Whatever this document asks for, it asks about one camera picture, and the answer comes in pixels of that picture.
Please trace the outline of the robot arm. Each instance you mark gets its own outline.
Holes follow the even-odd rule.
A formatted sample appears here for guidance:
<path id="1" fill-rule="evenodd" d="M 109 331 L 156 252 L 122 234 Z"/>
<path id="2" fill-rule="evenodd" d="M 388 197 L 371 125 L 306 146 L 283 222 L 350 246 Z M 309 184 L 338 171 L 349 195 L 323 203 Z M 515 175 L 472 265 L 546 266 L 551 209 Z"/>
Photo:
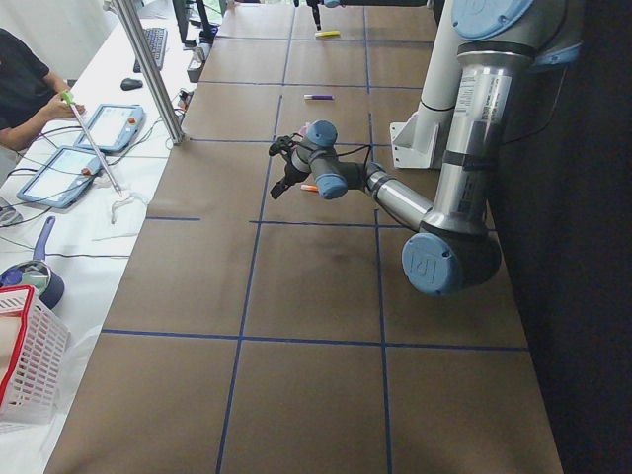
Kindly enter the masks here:
<path id="1" fill-rule="evenodd" d="M 484 215 L 512 98 L 527 72 L 578 57 L 584 10 L 581 1 L 444 4 L 419 107 L 391 126 L 397 167 L 439 170 L 434 199 L 374 162 L 344 161 L 325 120 L 272 144 L 285 162 L 272 196 L 307 179 L 325 199 L 363 191 L 412 231 L 402 266 L 417 291 L 448 295 L 486 282 L 501 263 Z"/>

